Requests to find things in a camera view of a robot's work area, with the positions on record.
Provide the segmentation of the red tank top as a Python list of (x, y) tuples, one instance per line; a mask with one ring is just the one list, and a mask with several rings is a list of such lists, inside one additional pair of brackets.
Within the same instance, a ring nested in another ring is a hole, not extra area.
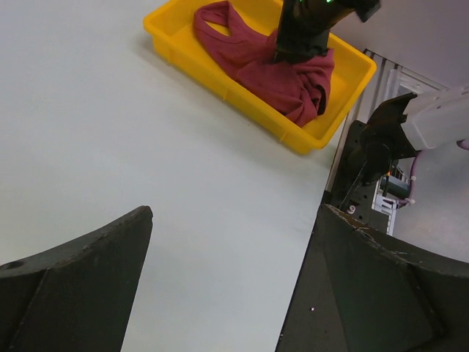
[(277, 32), (253, 30), (229, 1), (195, 11), (193, 32), (228, 77), (294, 124), (302, 128), (325, 113), (335, 67), (332, 48), (305, 62), (274, 62)]

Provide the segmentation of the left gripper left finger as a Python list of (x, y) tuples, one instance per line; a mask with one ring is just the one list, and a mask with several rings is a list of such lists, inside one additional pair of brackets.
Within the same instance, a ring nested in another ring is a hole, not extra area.
[(120, 351), (152, 233), (141, 206), (1, 266), (2, 351)]

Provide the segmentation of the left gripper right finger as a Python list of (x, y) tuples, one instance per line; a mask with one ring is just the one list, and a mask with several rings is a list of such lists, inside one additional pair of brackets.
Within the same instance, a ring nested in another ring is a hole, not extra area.
[(277, 351), (467, 349), (467, 263), (320, 206)]

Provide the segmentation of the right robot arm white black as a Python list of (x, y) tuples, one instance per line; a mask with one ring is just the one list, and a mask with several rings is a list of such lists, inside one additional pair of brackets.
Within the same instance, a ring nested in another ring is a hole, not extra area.
[[(355, 13), (366, 22), (380, 7), (380, 1), (285, 1), (275, 59), (300, 63), (325, 55), (330, 30), (340, 20)], [(407, 93), (382, 102), (373, 112), (358, 146), (347, 157), (342, 175), (354, 191), (379, 180), (395, 161), (466, 140), (468, 88)]]

